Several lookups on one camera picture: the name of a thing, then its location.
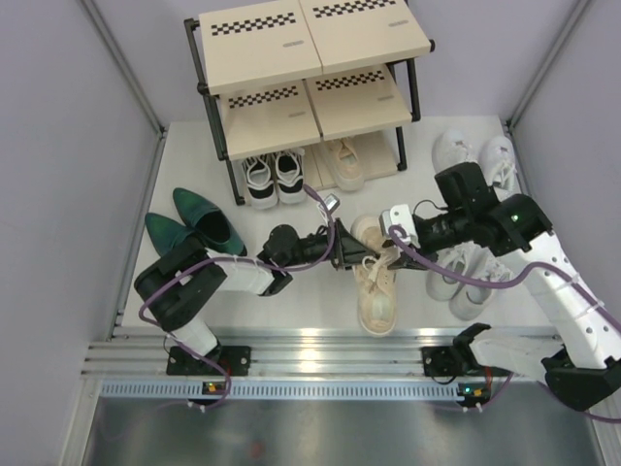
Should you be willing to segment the beige lace sneaker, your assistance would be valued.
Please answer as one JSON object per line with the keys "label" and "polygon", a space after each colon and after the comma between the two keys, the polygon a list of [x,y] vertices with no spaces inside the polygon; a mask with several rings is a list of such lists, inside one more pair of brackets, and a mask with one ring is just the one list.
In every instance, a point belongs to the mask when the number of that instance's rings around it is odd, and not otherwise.
{"label": "beige lace sneaker", "polygon": [[372,252],[352,270],[358,288],[357,313],[362,328],[374,337],[389,335],[397,321],[396,271],[389,266],[398,259],[395,247],[385,247],[376,216],[359,216],[350,233]]}
{"label": "beige lace sneaker", "polygon": [[320,144],[320,153],[337,187],[343,191],[363,187],[363,169],[352,138],[324,141]]}

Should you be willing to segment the black white sneaker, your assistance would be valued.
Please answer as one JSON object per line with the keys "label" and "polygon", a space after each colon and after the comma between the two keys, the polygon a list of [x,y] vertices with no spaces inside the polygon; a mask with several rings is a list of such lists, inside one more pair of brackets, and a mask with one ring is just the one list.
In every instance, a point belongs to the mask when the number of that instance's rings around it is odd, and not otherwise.
{"label": "black white sneaker", "polygon": [[307,197],[304,190],[304,155],[303,149],[282,150],[275,155],[278,199],[286,205],[299,204]]}
{"label": "black white sneaker", "polygon": [[257,210],[268,210],[278,203],[272,173],[272,156],[263,154],[245,159],[242,163],[249,203]]}

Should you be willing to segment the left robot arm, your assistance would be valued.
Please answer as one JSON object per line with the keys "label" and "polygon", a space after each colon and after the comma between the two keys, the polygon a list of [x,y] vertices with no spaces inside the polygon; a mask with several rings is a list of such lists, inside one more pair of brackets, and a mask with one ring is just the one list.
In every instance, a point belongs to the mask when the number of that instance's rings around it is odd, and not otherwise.
{"label": "left robot arm", "polygon": [[292,282],[294,272],[324,261],[350,269],[378,257],[339,219],[304,238],[292,226],[278,225],[256,258],[210,250],[192,233],[146,268],[134,288],[143,300],[140,316],[149,311],[155,325],[176,341],[169,375],[230,374],[232,358],[222,355],[223,346],[200,317],[218,291],[271,297]]}

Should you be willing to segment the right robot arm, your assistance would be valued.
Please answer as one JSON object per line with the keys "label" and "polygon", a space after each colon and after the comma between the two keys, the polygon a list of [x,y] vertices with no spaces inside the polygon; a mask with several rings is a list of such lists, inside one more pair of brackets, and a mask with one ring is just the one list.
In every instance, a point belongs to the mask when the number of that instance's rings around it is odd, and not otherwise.
{"label": "right robot arm", "polygon": [[[591,292],[564,253],[549,218],[525,194],[500,200],[481,167],[462,162],[435,176],[445,202],[441,215],[422,218],[406,204],[381,213],[380,230],[414,262],[472,286],[525,285],[560,339],[539,343],[475,323],[453,340],[454,365],[472,375],[499,368],[544,384],[566,407],[586,412],[620,387],[620,323]],[[482,281],[430,259],[440,250],[474,243],[512,273],[510,281]]]}

